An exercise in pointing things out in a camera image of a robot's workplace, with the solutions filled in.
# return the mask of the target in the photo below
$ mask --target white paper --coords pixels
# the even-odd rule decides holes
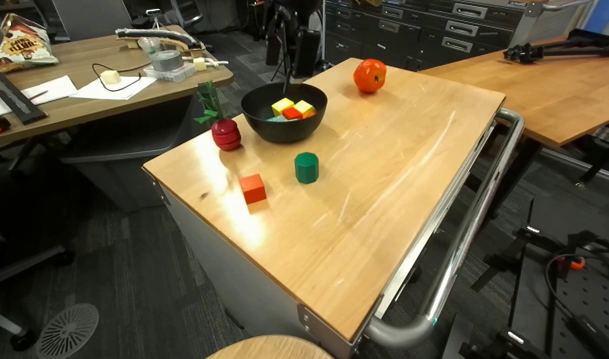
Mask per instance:
[[[44,82],[40,85],[34,86],[33,88],[22,90],[21,93],[26,95],[27,98],[30,98],[42,93],[43,91],[47,91],[47,93],[44,93],[43,95],[32,100],[33,104],[45,104],[45,102],[51,102],[54,100],[59,100],[60,98],[74,95],[77,89],[69,76],[63,76],[56,80]],[[9,114],[10,112],[12,112],[10,107],[8,107],[8,105],[6,105],[5,102],[3,102],[3,100],[0,98],[0,115]]]
[[[121,91],[107,91],[100,79],[93,80],[86,86],[83,86],[77,93],[70,95],[76,98],[95,98],[99,100],[129,100],[132,96],[143,91],[146,87],[154,83],[156,79],[153,77],[141,77],[139,80],[136,76],[121,76],[121,81],[118,84],[106,85],[108,89],[120,89],[134,81],[136,83],[127,86]]]

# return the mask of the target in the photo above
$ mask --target white block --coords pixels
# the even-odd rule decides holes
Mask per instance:
[[[106,85],[114,85],[121,81],[121,76],[116,70],[105,70],[101,73],[101,80],[103,80]]]
[[[207,70],[207,64],[205,63],[205,59],[203,57],[198,57],[194,59],[193,67],[196,69],[196,71]]]

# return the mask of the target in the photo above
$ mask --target toy apple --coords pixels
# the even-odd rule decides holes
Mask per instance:
[[[200,123],[215,121],[211,125],[211,137],[218,148],[231,151],[240,146],[241,136],[238,124],[231,118],[223,118],[222,107],[213,82],[198,87],[198,96],[204,109],[204,116],[195,119]]]
[[[355,69],[353,80],[360,91],[374,93],[384,86],[386,65],[379,60],[366,59]]]

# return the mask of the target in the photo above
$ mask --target wooden stool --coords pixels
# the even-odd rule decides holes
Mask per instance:
[[[304,339],[262,336],[245,339],[215,352],[207,359],[332,359],[324,350]]]

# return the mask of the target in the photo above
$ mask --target black ruler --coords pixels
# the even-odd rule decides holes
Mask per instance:
[[[24,125],[47,117],[47,114],[22,94],[1,71],[0,97]]]

